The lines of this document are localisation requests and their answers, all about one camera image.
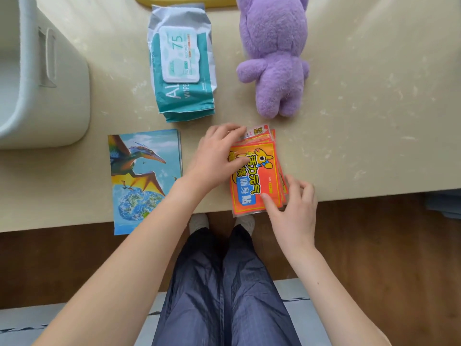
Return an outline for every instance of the blue sky illustration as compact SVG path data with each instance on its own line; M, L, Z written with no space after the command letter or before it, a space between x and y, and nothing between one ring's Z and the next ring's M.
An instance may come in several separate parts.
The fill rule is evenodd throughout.
M162 190L165 194L168 194L175 182L174 177L181 177L177 130L130 133L120 135L120 138L128 148L136 146L136 142L143 144L166 161L166 164L163 164L159 161L139 158L135 162L134 172L143 174L154 171ZM141 223L141 220L130 221L120 216L118 207L121 199L128 192L129 190L124 190L122 185L112 187L115 234L131 233Z

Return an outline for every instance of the purple plush toy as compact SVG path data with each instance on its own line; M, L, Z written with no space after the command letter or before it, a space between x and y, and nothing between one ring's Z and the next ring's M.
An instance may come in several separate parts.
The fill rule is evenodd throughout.
M292 117L301 107L309 63L300 59L308 39L308 0L237 0L240 36L250 60L237 68L256 81L256 106L267 118Z

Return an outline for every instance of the brown wooden floor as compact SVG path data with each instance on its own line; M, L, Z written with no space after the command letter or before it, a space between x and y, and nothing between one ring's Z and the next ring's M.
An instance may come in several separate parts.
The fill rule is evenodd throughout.
M210 214L221 235L233 222ZM1 233L0 309L66 302L123 241L112 232L106 223ZM273 279L295 277L267 215L253 239ZM461 345L461 221L425 211L421 195L321 203L316 245L394 346Z

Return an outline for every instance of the desk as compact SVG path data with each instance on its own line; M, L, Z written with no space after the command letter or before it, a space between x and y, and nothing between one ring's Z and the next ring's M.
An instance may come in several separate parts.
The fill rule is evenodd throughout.
M147 22L134 0L37 0L91 74L91 124L76 144L0 152L0 231L112 221L107 135L178 128L187 167L211 124L264 122L236 9L210 10L216 115L167 125L150 84ZM321 201L461 187L459 0L310 0L303 106L277 129L286 173ZM228 185L197 212L231 209Z

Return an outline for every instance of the white sock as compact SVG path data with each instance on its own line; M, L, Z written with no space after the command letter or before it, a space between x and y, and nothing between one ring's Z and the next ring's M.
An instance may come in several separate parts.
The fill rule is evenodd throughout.
M237 220L235 221L235 227L238 225L241 225L243 228L245 228L251 236L255 230L255 218L253 215L237 217Z
M189 232L192 234L201 228L210 228L208 216L206 214L194 214L189 221Z

